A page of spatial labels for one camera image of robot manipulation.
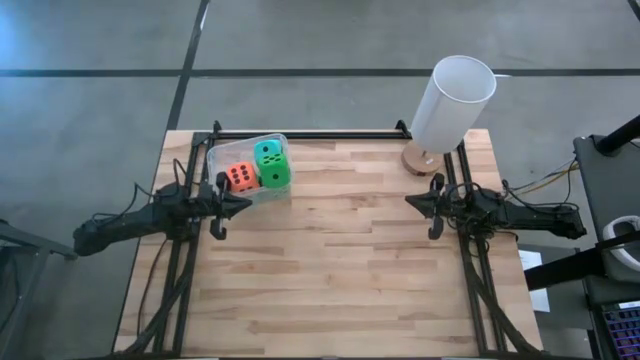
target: wood plank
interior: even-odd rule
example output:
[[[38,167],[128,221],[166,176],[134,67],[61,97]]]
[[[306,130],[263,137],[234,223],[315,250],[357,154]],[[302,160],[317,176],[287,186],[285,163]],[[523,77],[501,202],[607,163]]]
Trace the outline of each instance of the wood plank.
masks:
[[[173,158],[186,165],[191,134],[167,134],[154,188],[173,181]],[[465,139],[474,181],[500,189],[488,132],[471,130]],[[477,355],[457,235],[446,229],[428,240],[430,221],[404,201],[427,191],[430,180],[404,171],[404,144],[291,141],[291,199],[243,211],[226,223],[226,241],[214,240],[203,222],[183,355]],[[142,290],[163,240],[141,240],[116,350],[135,338]],[[491,241],[500,305],[541,348],[516,243],[507,234]],[[160,304],[168,257],[167,247],[145,321]],[[489,329],[484,306],[482,313]]]

